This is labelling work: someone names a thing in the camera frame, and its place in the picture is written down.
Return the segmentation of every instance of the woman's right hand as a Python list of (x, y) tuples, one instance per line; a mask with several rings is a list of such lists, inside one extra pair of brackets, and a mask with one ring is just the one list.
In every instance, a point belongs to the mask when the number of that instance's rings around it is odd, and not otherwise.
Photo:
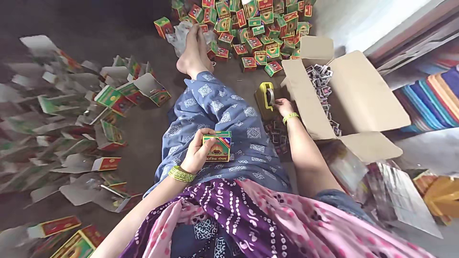
[(275, 100), (275, 104), (273, 106), (279, 110), (279, 113), (283, 117), (288, 116), (289, 114), (294, 112), (290, 101), (288, 101), (287, 99), (277, 99)]

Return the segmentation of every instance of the colorful fabric stack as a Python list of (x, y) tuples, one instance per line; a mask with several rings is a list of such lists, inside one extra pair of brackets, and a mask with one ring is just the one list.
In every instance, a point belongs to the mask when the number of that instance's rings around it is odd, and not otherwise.
[(429, 132), (459, 126), (459, 66), (394, 91), (411, 117), (404, 132)]

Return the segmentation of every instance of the yellow bangle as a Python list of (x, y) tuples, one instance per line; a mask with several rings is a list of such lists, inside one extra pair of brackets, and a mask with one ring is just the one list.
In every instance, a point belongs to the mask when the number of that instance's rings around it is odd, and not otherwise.
[(175, 180), (186, 183), (191, 183), (196, 177), (196, 175), (186, 172), (180, 166), (173, 166), (168, 174)]
[(300, 117), (300, 115), (298, 115), (298, 113), (296, 113), (296, 112), (290, 113), (290, 114), (286, 115), (284, 117), (284, 119), (282, 119), (282, 122), (284, 124), (286, 124), (287, 123), (287, 119), (292, 118), (292, 117)]

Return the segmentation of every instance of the woman's arm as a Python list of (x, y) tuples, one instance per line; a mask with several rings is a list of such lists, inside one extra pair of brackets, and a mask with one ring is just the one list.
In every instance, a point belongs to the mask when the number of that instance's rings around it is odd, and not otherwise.
[[(209, 128), (203, 128), (196, 132), (194, 139), (188, 147), (185, 160), (181, 164), (183, 170), (196, 174), (204, 165), (206, 156), (215, 143), (215, 139), (210, 139), (202, 146), (202, 136), (205, 134), (215, 134), (215, 131)], [(145, 199), (139, 202), (120, 223), (118, 223), (101, 245), (94, 251), (91, 257), (118, 257), (134, 237), (135, 232), (138, 230), (147, 214), (154, 208), (179, 195), (187, 185), (188, 184), (185, 182), (167, 176), (147, 195), (147, 197), (145, 197)]]
[[(274, 105), (282, 116), (293, 113), (287, 99), (278, 99)], [(325, 189), (343, 191), (330, 172), (322, 154), (311, 139), (301, 120), (292, 117), (287, 120), (291, 157), (297, 172), (298, 191), (301, 196), (313, 197)]]

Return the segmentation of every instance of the purple bandhani dupatta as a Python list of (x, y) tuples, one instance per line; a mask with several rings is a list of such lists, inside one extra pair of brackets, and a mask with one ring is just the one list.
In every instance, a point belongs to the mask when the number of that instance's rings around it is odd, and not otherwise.
[(186, 188), (148, 214), (120, 257), (169, 258), (175, 226), (202, 217), (213, 217), (248, 258), (434, 257), (333, 206), (248, 179), (213, 179)]

